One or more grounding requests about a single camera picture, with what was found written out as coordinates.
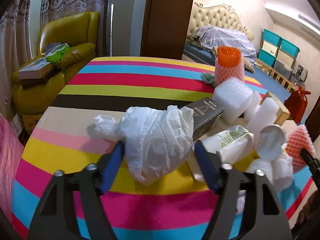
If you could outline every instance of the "red bag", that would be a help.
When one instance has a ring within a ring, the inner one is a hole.
[[[301,122],[303,114],[308,105],[306,95],[310,94],[311,93],[309,91],[306,91],[301,86],[299,86],[299,89],[293,91],[289,98],[284,101],[284,105],[288,108],[288,110],[290,111],[290,116],[296,123]]]

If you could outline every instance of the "striped tablecloth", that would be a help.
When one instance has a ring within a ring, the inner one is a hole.
[[[214,72],[214,67],[143,57],[96,58],[84,67],[44,113],[24,150],[12,199],[13,224],[20,235],[26,238],[54,171],[80,171],[112,150],[115,143],[94,133],[94,117],[106,114],[119,121],[130,106],[166,109],[211,97],[213,89],[200,81],[201,72]],[[246,77],[245,82],[266,93],[255,79]],[[289,212],[309,178],[303,169],[295,175],[293,187],[279,195]],[[74,199],[80,232],[90,238],[78,192]],[[123,240],[201,239],[217,199],[206,184],[193,180],[187,163],[145,187],[130,177],[125,161],[111,190],[101,197],[117,237]],[[237,234],[240,221],[237,216],[230,236]]]

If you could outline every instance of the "armrest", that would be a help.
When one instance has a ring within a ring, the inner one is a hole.
[[[95,49],[96,46],[93,43],[85,43],[72,47],[62,58],[60,69],[66,70],[68,66],[85,60]]]
[[[37,59],[40,59],[41,57],[44,57],[44,55],[39,55],[36,56],[35,58],[33,58],[32,60],[27,61],[26,63],[24,63],[21,67],[19,67],[18,69],[16,69],[13,74],[11,75],[11,79],[12,81],[16,82],[16,83],[20,83],[20,78],[18,76],[18,71],[22,68],[24,68],[26,65],[29,65],[30,63],[36,61]]]

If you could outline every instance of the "cream leather headboard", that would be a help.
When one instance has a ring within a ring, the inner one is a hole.
[[[254,39],[253,32],[242,25],[238,15],[231,6],[220,4],[211,7],[202,7],[202,4],[192,5],[187,39],[190,39],[196,28],[202,26],[217,26],[220,28],[234,29],[247,35],[249,41]]]

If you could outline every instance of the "floral curtain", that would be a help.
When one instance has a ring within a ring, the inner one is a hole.
[[[98,36],[97,36],[97,56],[106,56],[107,48],[107,12],[109,0],[42,0],[40,26],[46,23],[74,15],[80,12],[97,11],[100,13]]]
[[[13,114],[11,74],[31,59],[29,9],[31,0],[13,0],[0,19],[0,114]]]

